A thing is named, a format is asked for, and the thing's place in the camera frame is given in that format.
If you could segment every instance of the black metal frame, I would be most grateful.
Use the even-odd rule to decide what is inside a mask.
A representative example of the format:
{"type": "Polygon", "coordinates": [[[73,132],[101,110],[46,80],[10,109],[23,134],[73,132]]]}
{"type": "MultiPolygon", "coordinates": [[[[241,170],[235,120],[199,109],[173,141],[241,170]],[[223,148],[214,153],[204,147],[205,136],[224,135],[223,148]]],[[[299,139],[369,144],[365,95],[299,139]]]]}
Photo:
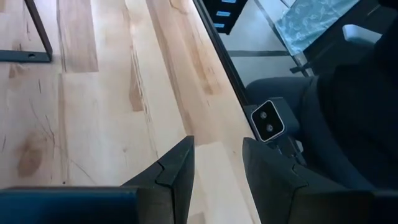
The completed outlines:
{"type": "Polygon", "coordinates": [[[224,24],[222,28],[216,28],[219,33],[229,35],[234,27],[243,7],[248,0],[237,0],[235,3],[223,2],[221,0],[202,0],[214,23],[224,24]],[[217,16],[218,11],[231,13],[230,16],[217,16]]]}
{"type": "Polygon", "coordinates": [[[24,0],[39,33],[45,52],[0,50],[0,62],[47,63],[52,61],[52,48],[34,0],[24,0]]]}

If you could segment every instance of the light wood plank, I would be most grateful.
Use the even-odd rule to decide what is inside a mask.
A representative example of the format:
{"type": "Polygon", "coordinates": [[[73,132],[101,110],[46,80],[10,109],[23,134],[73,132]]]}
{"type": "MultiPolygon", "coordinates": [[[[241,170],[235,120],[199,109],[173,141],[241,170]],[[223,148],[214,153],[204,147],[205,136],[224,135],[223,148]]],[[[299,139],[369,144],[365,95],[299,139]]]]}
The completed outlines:
{"type": "Polygon", "coordinates": [[[97,72],[91,1],[57,0],[57,13],[63,71],[97,72]]]}
{"type": "Polygon", "coordinates": [[[6,0],[0,0],[0,12],[4,12],[6,8],[6,0]]]}
{"type": "MultiPolygon", "coordinates": [[[[40,50],[23,2],[5,1],[0,47],[40,50]]],[[[252,132],[191,0],[35,2],[54,61],[0,63],[0,187],[121,185],[193,134],[188,222],[259,223],[252,132]]]]}

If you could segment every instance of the dark fabric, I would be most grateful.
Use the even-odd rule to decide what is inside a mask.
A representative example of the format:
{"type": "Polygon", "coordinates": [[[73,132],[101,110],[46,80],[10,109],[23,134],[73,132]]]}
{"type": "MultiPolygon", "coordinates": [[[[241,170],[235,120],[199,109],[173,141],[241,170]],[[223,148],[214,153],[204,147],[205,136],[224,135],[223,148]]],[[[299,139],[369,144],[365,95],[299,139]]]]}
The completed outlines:
{"type": "Polygon", "coordinates": [[[304,157],[317,171],[349,188],[373,188],[333,139],[320,110],[316,77],[266,78],[252,82],[246,91],[250,104],[260,105],[270,97],[287,101],[300,123],[302,131],[296,137],[303,143],[304,157]]]}
{"type": "Polygon", "coordinates": [[[372,184],[398,189],[398,19],[358,65],[318,81],[325,119],[351,163],[372,184]]]}
{"type": "Polygon", "coordinates": [[[317,81],[317,78],[313,79],[302,100],[300,124],[304,136],[304,156],[307,158],[309,154],[313,161],[317,161],[318,169],[345,187],[374,189],[334,139],[320,108],[317,81]]]}
{"type": "Polygon", "coordinates": [[[379,3],[382,6],[390,7],[390,8],[398,10],[398,1],[397,0],[379,0],[379,3]]]}

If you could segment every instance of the black plastic part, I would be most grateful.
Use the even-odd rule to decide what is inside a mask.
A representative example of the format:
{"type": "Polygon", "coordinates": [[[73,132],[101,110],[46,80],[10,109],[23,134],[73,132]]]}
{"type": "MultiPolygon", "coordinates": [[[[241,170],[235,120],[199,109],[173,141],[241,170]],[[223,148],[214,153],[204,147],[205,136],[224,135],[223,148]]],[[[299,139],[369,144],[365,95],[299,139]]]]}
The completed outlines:
{"type": "Polygon", "coordinates": [[[243,7],[248,0],[236,0],[235,3],[223,2],[222,0],[204,0],[207,11],[214,23],[224,24],[223,28],[216,28],[219,33],[229,35],[234,27],[243,7]],[[217,16],[217,12],[229,12],[230,15],[217,16]]]}
{"type": "Polygon", "coordinates": [[[307,162],[305,161],[295,138],[284,134],[277,138],[276,144],[279,146],[282,155],[295,159],[296,162],[302,166],[307,166],[307,162]]]}
{"type": "Polygon", "coordinates": [[[260,139],[260,136],[259,136],[258,132],[256,131],[256,128],[255,128],[255,126],[254,126],[254,123],[253,123],[253,121],[252,121],[252,119],[251,119],[251,114],[252,114],[253,111],[254,111],[255,109],[257,109],[257,108],[258,108],[258,105],[243,106],[243,111],[244,111],[244,114],[246,115],[246,117],[247,117],[247,119],[248,119],[250,128],[251,128],[252,131],[253,131],[254,137],[255,137],[257,140],[259,140],[259,139],[260,139]]]}
{"type": "Polygon", "coordinates": [[[285,125],[284,133],[296,136],[300,130],[300,123],[289,104],[283,97],[273,97],[269,98],[269,100],[274,104],[275,110],[285,125]]]}
{"type": "MultiPolygon", "coordinates": [[[[193,148],[193,136],[185,137],[185,139],[174,146],[173,149],[157,162],[135,176],[135,178],[123,184],[122,187],[139,185],[150,188],[160,187],[169,189],[172,200],[161,201],[164,203],[167,201],[172,202],[171,207],[174,211],[173,223],[186,223],[191,201],[193,177],[195,175],[195,152],[193,148]]],[[[144,194],[150,195],[150,192],[146,190],[144,194]]],[[[160,193],[158,197],[168,196],[160,193]]],[[[147,205],[145,205],[147,203],[149,203],[149,206],[159,203],[157,197],[145,196],[144,198],[146,198],[142,201],[144,204],[140,203],[140,206],[138,206],[139,209],[147,207],[147,205]]],[[[147,218],[156,219],[153,220],[154,223],[165,223],[160,222],[163,218],[159,216],[147,218]]]]}
{"type": "Polygon", "coordinates": [[[271,101],[266,101],[263,105],[258,107],[252,113],[251,119],[261,141],[266,142],[275,139],[285,131],[284,120],[280,118],[279,110],[271,101]]]}
{"type": "Polygon", "coordinates": [[[262,223],[398,222],[396,191],[346,189],[249,138],[243,161],[262,223]]]}
{"type": "Polygon", "coordinates": [[[266,143],[245,138],[243,162],[261,223],[287,223],[294,192],[307,185],[287,159],[266,143]]]}
{"type": "Polygon", "coordinates": [[[194,142],[187,136],[121,187],[0,190],[2,223],[187,222],[194,176],[194,142]]]}
{"type": "Polygon", "coordinates": [[[16,50],[0,50],[0,62],[19,63],[47,63],[52,61],[52,48],[49,37],[45,32],[43,22],[37,11],[34,0],[24,0],[29,14],[32,16],[39,37],[43,43],[45,52],[25,52],[16,50]]]}
{"type": "Polygon", "coordinates": [[[311,63],[307,62],[306,64],[302,65],[301,67],[294,67],[294,68],[290,68],[289,70],[293,74],[296,74],[297,72],[304,72],[311,67],[312,67],[311,63]]]}

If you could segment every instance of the white object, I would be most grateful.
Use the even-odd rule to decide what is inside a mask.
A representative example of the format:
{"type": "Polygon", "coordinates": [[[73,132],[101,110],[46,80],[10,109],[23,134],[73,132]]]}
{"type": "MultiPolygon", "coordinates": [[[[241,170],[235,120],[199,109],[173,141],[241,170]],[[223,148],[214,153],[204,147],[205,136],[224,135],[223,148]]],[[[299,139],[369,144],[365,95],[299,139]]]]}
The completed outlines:
{"type": "Polygon", "coordinates": [[[352,24],[343,26],[343,33],[347,42],[366,47],[373,47],[382,36],[377,32],[352,24]]]}

